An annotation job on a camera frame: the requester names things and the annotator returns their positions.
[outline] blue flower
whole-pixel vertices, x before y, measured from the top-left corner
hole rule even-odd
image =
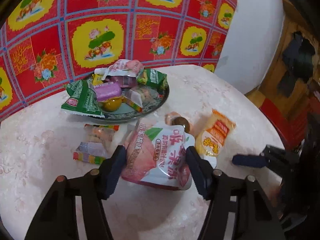
[[[209,16],[209,12],[207,10],[203,11],[203,16],[204,17],[208,17]]]
[[[163,46],[159,46],[158,49],[157,49],[157,53],[158,53],[158,55],[164,54],[164,47]]]
[[[45,80],[48,80],[49,78],[51,78],[51,71],[46,68],[44,71],[42,71],[42,77]]]

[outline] red logo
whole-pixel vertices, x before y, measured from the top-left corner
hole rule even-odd
[[[70,106],[77,106],[78,100],[74,98],[69,98],[66,103]]]

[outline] table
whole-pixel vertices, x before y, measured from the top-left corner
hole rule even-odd
[[[200,132],[211,109],[236,122],[218,156],[217,168],[227,175],[256,176],[269,194],[281,178],[268,170],[237,167],[236,153],[259,154],[266,144],[282,147],[268,119],[243,94],[208,70],[195,65],[160,68],[167,73],[170,95],[155,115],[176,111]],[[61,92],[43,99],[4,120],[0,128],[0,214],[15,240],[22,240],[48,189],[59,175],[83,176],[97,167],[74,161],[86,123],[97,120],[67,114],[60,106],[68,99]],[[127,124],[121,125],[112,147],[122,140]],[[115,193],[103,205],[115,240],[197,239],[209,202],[196,191],[166,191],[119,180]],[[77,198],[80,239],[86,239],[80,199]]]

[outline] purple lid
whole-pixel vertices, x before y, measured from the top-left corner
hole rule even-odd
[[[93,89],[96,92],[98,102],[121,96],[121,88],[115,82],[103,83],[94,86]]]

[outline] patterned fabric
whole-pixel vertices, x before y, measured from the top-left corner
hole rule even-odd
[[[0,31],[0,121],[120,58],[214,72],[237,0],[23,0]]]

